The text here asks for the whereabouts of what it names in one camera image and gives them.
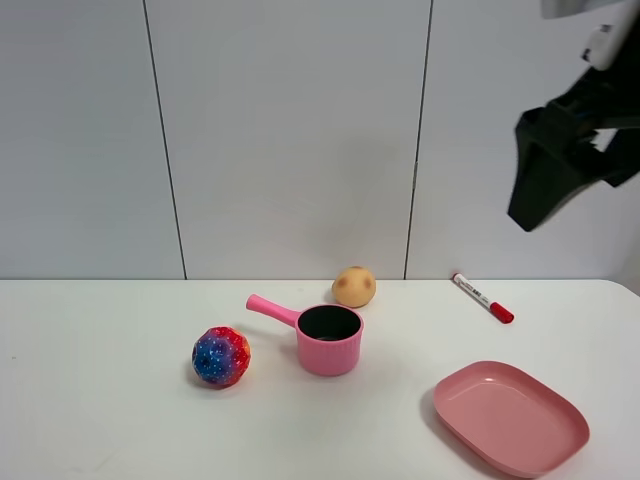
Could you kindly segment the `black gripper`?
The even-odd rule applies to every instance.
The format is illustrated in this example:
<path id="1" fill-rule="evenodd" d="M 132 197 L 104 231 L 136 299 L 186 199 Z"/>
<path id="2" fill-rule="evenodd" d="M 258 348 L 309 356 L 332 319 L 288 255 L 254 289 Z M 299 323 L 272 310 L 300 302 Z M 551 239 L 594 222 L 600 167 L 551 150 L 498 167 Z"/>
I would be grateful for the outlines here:
<path id="1" fill-rule="evenodd" d="M 507 213 L 524 231 L 542 226 L 596 182 L 617 188 L 639 172 L 639 151 L 593 145 L 596 129 L 639 128 L 639 53 L 589 68 L 547 107 L 528 110 L 516 128 L 517 172 Z"/>

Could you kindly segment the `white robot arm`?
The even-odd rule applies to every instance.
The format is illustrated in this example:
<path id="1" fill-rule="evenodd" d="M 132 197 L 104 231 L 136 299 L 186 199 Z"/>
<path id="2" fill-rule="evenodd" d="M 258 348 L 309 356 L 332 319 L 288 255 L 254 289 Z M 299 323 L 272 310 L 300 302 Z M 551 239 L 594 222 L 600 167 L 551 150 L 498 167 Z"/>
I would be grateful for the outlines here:
<path id="1" fill-rule="evenodd" d="M 589 65 L 562 95 L 522 113 L 508 215 L 531 232 L 591 185 L 617 188 L 639 172 L 639 4 L 595 29 Z"/>

